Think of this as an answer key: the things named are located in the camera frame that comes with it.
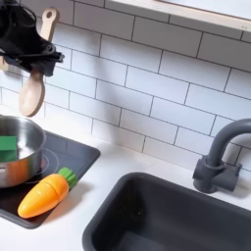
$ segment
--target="subway tile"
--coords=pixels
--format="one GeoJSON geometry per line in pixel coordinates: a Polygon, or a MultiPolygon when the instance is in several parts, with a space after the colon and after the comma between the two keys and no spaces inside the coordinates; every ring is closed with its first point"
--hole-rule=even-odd
{"type": "Polygon", "coordinates": [[[200,154],[192,153],[176,146],[146,138],[143,153],[175,165],[194,170],[200,154]]]}
{"type": "Polygon", "coordinates": [[[136,18],[133,41],[195,57],[202,32],[136,18]]]}
{"type": "Polygon", "coordinates": [[[2,88],[2,104],[10,108],[18,110],[20,95],[18,92],[2,88]]]}
{"type": "Polygon", "coordinates": [[[20,92],[22,89],[22,77],[20,75],[0,71],[0,86],[20,92]]]}
{"type": "Polygon", "coordinates": [[[165,51],[160,74],[224,90],[230,68],[165,51]]]}
{"type": "Polygon", "coordinates": [[[113,2],[113,1],[106,1],[106,8],[119,11],[119,12],[125,12],[132,15],[136,15],[138,17],[144,17],[151,20],[156,21],[162,21],[167,22],[169,20],[169,15],[162,12],[157,12],[145,8],[140,8],[137,6],[132,6],[120,2],[113,2]]]}
{"type": "Polygon", "coordinates": [[[251,106],[251,101],[193,84],[185,104],[232,120],[251,117],[251,110],[246,109],[251,106]]]}
{"type": "Polygon", "coordinates": [[[96,98],[134,112],[149,115],[153,97],[98,80],[96,98]]]}
{"type": "Polygon", "coordinates": [[[131,111],[122,110],[121,127],[173,144],[176,138],[176,125],[170,125],[139,115],[131,111]]]}
{"type": "Polygon", "coordinates": [[[131,67],[128,68],[125,86],[181,104],[188,89],[187,82],[131,67]]]}
{"type": "Polygon", "coordinates": [[[69,25],[57,24],[53,42],[77,51],[99,55],[101,34],[69,25]]]}
{"type": "Polygon", "coordinates": [[[251,71],[251,44],[212,34],[204,34],[198,58],[244,71],[251,71]]]}
{"type": "Polygon", "coordinates": [[[64,58],[64,62],[63,63],[57,63],[57,66],[60,68],[64,68],[67,70],[71,69],[71,63],[72,63],[72,50],[56,45],[57,47],[57,52],[61,52],[64,54],[65,58],[64,58]]]}
{"type": "Polygon", "coordinates": [[[70,110],[107,123],[119,125],[121,108],[71,93],[70,110]]]}
{"type": "Polygon", "coordinates": [[[221,25],[214,25],[206,22],[199,22],[192,19],[187,19],[184,17],[178,17],[171,15],[170,24],[180,25],[184,27],[190,27],[202,31],[206,31],[213,34],[218,34],[222,36],[227,36],[230,38],[240,39],[241,30],[225,27],[221,25]]]}
{"type": "MultiPolygon", "coordinates": [[[[227,126],[230,123],[232,123],[232,120],[217,116],[211,135],[216,136],[217,133],[223,127],[227,126]]],[[[231,142],[238,144],[238,145],[241,145],[241,146],[244,146],[244,147],[247,147],[247,148],[251,148],[251,134],[246,133],[246,134],[238,135],[231,142]]]]}
{"type": "Polygon", "coordinates": [[[44,100],[56,106],[69,108],[69,91],[45,84],[44,100]]]}
{"type": "Polygon", "coordinates": [[[47,103],[45,106],[45,118],[49,120],[50,123],[58,125],[59,127],[64,127],[65,129],[70,128],[74,131],[91,133],[91,118],[47,103]]]}
{"type": "Polygon", "coordinates": [[[125,65],[76,51],[73,52],[72,70],[119,85],[125,85],[126,81],[125,65]]]}
{"type": "Polygon", "coordinates": [[[239,173],[239,181],[237,185],[251,190],[251,172],[242,169],[239,173]]]}
{"type": "MultiPolygon", "coordinates": [[[[176,146],[202,155],[208,155],[213,140],[213,137],[185,128],[179,128],[176,137],[176,146]]],[[[230,143],[226,148],[223,161],[234,165],[237,160],[239,151],[240,146],[230,143]]]]}
{"type": "Polygon", "coordinates": [[[54,75],[47,77],[46,82],[85,96],[95,96],[96,79],[93,77],[55,68],[54,75]]]}
{"type": "Polygon", "coordinates": [[[159,98],[154,98],[151,117],[207,134],[215,119],[212,114],[159,98]]]}
{"type": "Polygon", "coordinates": [[[251,171],[251,150],[242,148],[237,163],[240,163],[245,170],[251,171]]]}
{"type": "Polygon", "coordinates": [[[75,3],[75,25],[108,35],[130,39],[134,16],[75,3]]]}
{"type": "Polygon", "coordinates": [[[226,92],[251,99],[251,74],[233,69],[226,86],[226,92]]]}
{"type": "Polygon", "coordinates": [[[92,134],[95,137],[141,152],[145,136],[94,120],[92,134]]]}
{"type": "Polygon", "coordinates": [[[39,17],[48,7],[55,7],[60,12],[60,22],[72,25],[74,20],[74,2],[69,0],[22,0],[39,17]]]}
{"type": "Polygon", "coordinates": [[[103,7],[105,0],[77,0],[77,2],[103,7]]]}
{"type": "Polygon", "coordinates": [[[157,72],[161,61],[161,50],[145,45],[103,35],[101,57],[127,65],[157,72]]]}

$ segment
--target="white countertop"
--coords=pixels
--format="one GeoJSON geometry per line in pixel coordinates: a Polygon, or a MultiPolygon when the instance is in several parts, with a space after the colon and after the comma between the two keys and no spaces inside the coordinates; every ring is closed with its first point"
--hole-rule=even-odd
{"type": "MultiPolygon", "coordinates": [[[[0,106],[3,115],[15,115],[0,106]]],[[[59,130],[34,119],[44,129],[91,145],[101,151],[101,157],[79,181],[69,196],[37,229],[25,229],[0,218],[1,251],[81,251],[82,234],[100,205],[121,176],[144,172],[194,189],[192,171],[127,150],[90,135],[79,136],[73,131],[59,130]]],[[[217,192],[218,199],[251,210],[251,191],[237,187],[233,194],[217,192]]]]}

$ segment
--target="wooden spoon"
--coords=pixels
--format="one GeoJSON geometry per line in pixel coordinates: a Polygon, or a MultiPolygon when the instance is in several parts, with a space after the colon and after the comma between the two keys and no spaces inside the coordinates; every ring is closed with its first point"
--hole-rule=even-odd
{"type": "MultiPolygon", "coordinates": [[[[43,13],[43,25],[40,36],[51,41],[57,21],[60,19],[59,12],[55,8],[48,8],[43,13]]],[[[20,94],[20,110],[24,116],[32,117],[40,110],[45,95],[43,74],[32,71],[20,94]]]]}

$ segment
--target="green sponge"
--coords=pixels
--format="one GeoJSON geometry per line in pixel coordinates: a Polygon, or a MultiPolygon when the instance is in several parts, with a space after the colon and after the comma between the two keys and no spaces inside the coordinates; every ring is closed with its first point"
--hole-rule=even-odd
{"type": "Polygon", "coordinates": [[[0,163],[17,160],[17,138],[0,136],[0,163]]]}
{"type": "Polygon", "coordinates": [[[72,189],[78,182],[75,173],[68,168],[61,168],[58,174],[63,176],[67,180],[70,189],[72,189]]]}

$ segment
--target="kitchen utensil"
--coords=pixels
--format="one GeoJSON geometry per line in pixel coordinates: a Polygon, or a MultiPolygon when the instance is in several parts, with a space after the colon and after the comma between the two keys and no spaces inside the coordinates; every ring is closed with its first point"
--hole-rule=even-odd
{"type": "Polygon", "coordinates": [[[43,129],[34,122],[17,117],[0,118],[0,136],[17,138],[17,161],[0,163],[0,188],[11,187],[31,179],[40,169],[43,129]]]}
{"type": "MultiPolygon", "coordinates": [[[[40,36],[51,41],[57,21],[60,19],[59,12],[55,8],[48,8],[44,11],[43,25],[40,36]]],[[[20,110],[24,116],[32,117],[41,108],[45,95],[43,75],[40,71],[33,70],[29,79],[23,86],[20,94],[20,110]]]]}

